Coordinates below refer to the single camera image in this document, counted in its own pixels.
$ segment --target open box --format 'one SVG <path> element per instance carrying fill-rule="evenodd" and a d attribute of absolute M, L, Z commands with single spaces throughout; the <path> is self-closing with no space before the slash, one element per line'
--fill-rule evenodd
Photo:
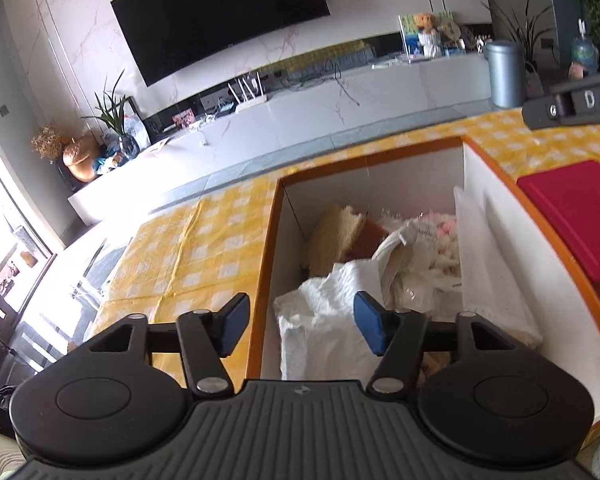
<path fill-rule="evenodd" d="M 302 283 L 302 247 L 331 203 L 379 218 L 454 213 L 454 187 L 486 213 L 544 343 L 539 352 L 580 380 L 600 426 L 600 300 L 563 241 L 471 139 L 452 137 L 342 160 L 282 178 L 254 305 L 248 378 L 280 378 L 273 300 Z"/>

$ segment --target round black disc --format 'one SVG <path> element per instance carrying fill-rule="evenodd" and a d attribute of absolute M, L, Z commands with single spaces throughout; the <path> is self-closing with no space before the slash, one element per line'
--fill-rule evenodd
<path fill-rule="evenodd" d="M 593 419 L 576 379 L 530 351 L 481 352 L 424 384 L 418 411 L 444 444 L 499 466 L 539 466 L 574 456 Z"/>
<path fill-rule="evenodd" d="M 138 456 L 173 433 L 185 411 L 174 379 L 116 352 L 70 354 L 20 386 L 10 408 L 26 449 L 75 466 Z"/>

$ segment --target wall socket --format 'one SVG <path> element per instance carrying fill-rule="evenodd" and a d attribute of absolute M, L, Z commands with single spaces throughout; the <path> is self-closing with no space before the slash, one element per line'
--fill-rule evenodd
<path fill-rule="evenodd" d="M 540 48 L 543 50 L 553 50 L 554 38 L 540 38 Z"/>

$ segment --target ribbed black surface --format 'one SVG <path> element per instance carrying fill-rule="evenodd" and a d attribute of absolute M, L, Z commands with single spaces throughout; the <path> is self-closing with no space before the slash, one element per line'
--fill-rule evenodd
<path fill-rule="evenodd" d="M 70 471 L 28 463 L 14 480 L 590 478 L 575 463 L 538 472 L 488 470 L 430 442 L 401 404 L 353 382 L 250 381 L 237 397 L 201 403 L 180 434 L 126 465 Z"/>

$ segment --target logo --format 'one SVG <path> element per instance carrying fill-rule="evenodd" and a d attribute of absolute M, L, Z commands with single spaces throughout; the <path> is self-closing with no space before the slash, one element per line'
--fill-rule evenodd
<path fill-rule="evenodd" d="M 304 386 L 304 384 L 302 386 L 298 386 L 297 388 L 294 388 L 294 393 L 298 394 L 299 396 L 305 396 L 306 394 L 311 393 L 311 389 L 308 388 L 307 386 Z"/>

